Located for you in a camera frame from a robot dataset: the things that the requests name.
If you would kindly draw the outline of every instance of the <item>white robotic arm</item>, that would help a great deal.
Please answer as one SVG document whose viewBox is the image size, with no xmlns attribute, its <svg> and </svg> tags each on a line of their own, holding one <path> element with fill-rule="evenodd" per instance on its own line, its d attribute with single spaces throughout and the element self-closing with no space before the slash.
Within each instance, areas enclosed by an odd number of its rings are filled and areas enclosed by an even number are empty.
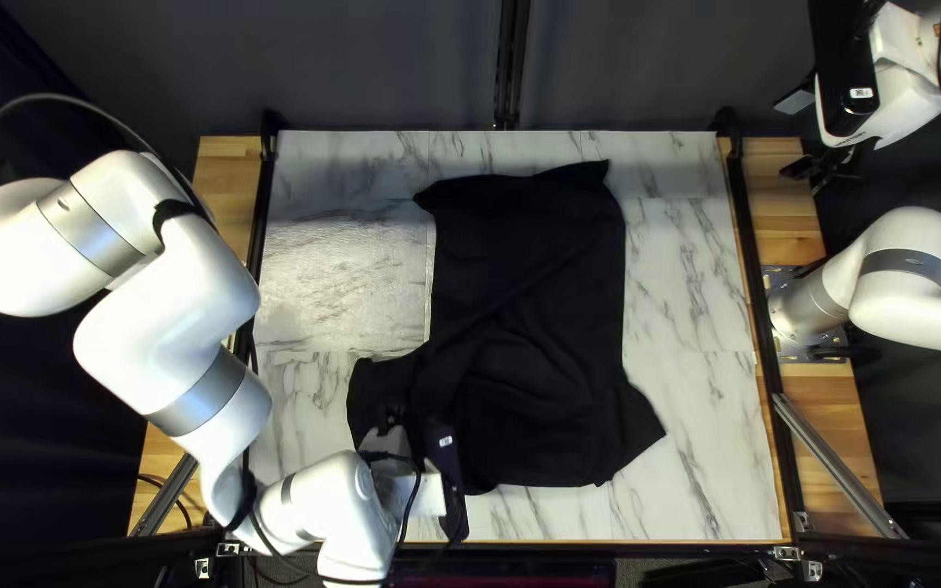
<svg viewBox="0 0 941 588">
<path fill-rule="evenodd" d="M 847 249 L 768 300 L 776 332 L 816 344 L 851 320 L 868 333 L 941 350 L 941 213 L 886 213 Z"/>
<path fill-rule="evenodd" d="M 271 399 L 221 341 L 253 316 L 259 293 L 200 216 L 156 219 L 156 210 L 177 207 L 166 201 L 190 206 L 157 161 L 124 151 L 70 181 L 1 186 L 0 312 L 46 316 L 113 287 L 78 327 L 75 357 L 199 461 L 203 501 L 227 524 L 242 502 L 236 459 Z M 281 553 L 324 540 L 323 577 L 383 579 L 399 535 L 395 504 L 411 492 L 395 476 L 380 477 L 374 483 L 358 454 L 340 452 L 264 488 L 254 513 Z M 268 554 L 248 517 L 233 532 Z"/>
</svg>

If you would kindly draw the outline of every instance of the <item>silver joint band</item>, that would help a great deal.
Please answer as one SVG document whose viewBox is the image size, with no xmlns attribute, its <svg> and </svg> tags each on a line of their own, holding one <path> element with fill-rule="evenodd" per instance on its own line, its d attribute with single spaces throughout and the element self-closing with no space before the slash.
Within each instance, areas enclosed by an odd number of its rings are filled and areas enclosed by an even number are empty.
<svg viewBox="0 0 941 588">
<path fill-rule="evenodd" d="M 905 272 L 926 277 L 941 287 L 941 260 L 913 249 L 882 249 L 863 258 L 859 276 L 871 272 Z"/>
<path fill-rule="evenodd" d="M 144 417 L 170 437 L 187 435 L 215 417 L 244 378 L 246 367 L 222 346 L 202 378 L 186 393 Z"/>
<path fill-rule="evenodd" d="M 40 198 L 37 205 L 64 241 L 103 273 L 118 277 L 143 258 L 140 251 L 100 218 L 71 182 L 60 184 Z"/>
<path fill-rule="evenodd" d="M 290 474 L 285 476 L 285 479 L 281 481 L 281 503 L 290 506 L 293 504 L 293 478 L 296 477 L 296 474 Z M 311 542 L 318 541 L 318 537 L 310 535 L 307 531 L 302 528 L 297 528 L 295 531 L 296 536 L 302 539 L 303 541 Z"/>
</svg>

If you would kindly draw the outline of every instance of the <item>black backdrop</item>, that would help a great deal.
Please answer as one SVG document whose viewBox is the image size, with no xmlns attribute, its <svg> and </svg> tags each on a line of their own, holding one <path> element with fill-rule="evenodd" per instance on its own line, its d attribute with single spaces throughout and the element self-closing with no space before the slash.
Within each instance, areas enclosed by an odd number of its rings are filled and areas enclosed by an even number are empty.
<svg viewBox="0 0 941 588">
<path fill-rule="evenodd" d="M 0 11 L 0 106 L 46 90 L 77 93 Z M 1 137 L 21 177 L 67 177 L 119 144 L 81 113 L 32 108 Z M 127 532 L 145 423 L 73 359 L 90 304 L 41 319 L 0 315 L 0 548 Z"/>
</svg>

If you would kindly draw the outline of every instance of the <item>white marble tile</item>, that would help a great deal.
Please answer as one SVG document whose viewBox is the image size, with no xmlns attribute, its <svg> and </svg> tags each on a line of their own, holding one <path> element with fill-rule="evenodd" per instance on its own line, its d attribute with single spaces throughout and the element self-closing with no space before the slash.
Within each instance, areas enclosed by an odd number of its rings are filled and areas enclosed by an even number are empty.
<svg viewBox="0 0 941 588">
<path fill-rule="evenodd" d="M 778 539 L 753 353 L 657 350 L 624 342 L 631 383 L 667 437 L 613 479 L 617 539 Z"/>
<path fill-rule="evenodd" d="M 254 473 L 271 482 L 352 448 L 345 408 L 355 361 L 424 341 L 435 235 L 413 194 L 437 179 L 528 175 L 605 156 L 627 224 L 624 365 L 668 435 L 601 488 L 468 497 L 470 539 L 778 538 L 712 143 L 669 133 L 283 133 L 256 327 L 275 409 L 252 446 Z M 408 540 L 444 537 L 435 520 L 416 519 Z"/>
<path fill-rule="evenodd" d="M 613 194 L 726 199 L 713 133 L 582 132 L 583 159 L 608 159 Z"/>
<path fill-rule="evenodd" d="M 427 240 L 412 202 L 425 132 L 279 136 L 256 340 L 305 350 L 407 350 L 425 340 Z"/>
<path fill-rule="evenodd" d="M 336 451 L 354 449 L 347 428 L 347 383 L 358 355 L 257 344 L 260 379 L 274 406 L 250 446 L 249 467 L 265 485 Z"/>
<path fill-rule="evenodd" d="M 268 220 L 409 200 L 430 183 L 427 141 L 427 131 L 282 131 Z"/>
<path fill-rule="evenodd" d="M 583 160 L 580 131 L 432 132 L 429 183 L 502 174 L 531 176 Z"/>
<path fill-rule="evenodd" d="M 728 201 L 619 201 L 626 220 L 624 345 L 751 352 Z"/>
</svg>

